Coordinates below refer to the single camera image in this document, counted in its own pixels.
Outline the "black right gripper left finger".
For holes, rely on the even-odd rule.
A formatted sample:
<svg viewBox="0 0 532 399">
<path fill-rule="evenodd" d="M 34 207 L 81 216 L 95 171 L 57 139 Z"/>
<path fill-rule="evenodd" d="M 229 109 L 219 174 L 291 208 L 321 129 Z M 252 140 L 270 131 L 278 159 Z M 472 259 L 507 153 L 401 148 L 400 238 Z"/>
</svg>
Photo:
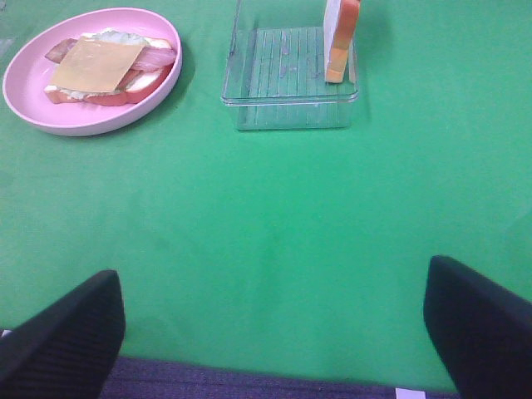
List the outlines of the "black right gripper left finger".
<svg viewBox="0 0 532 399">
<path fill-rule="evenodd" d="M 115 270 L 103 270 L 1 339 L 3 398 L 97 398 L 123 342 Z"/>
</svg>

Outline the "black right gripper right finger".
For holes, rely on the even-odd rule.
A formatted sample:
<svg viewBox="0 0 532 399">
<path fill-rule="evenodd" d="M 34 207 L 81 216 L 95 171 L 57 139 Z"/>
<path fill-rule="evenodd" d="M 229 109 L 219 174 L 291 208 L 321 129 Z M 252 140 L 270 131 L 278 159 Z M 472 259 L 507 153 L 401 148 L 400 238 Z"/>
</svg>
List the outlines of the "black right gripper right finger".
<svg viewBox="0 0 532 399">
<path fill-rule="evenodd" d="M 463 263 L 431 258 L 429 337 L 463 398 L 531 396 L 531 303 Z"/>
</svg>

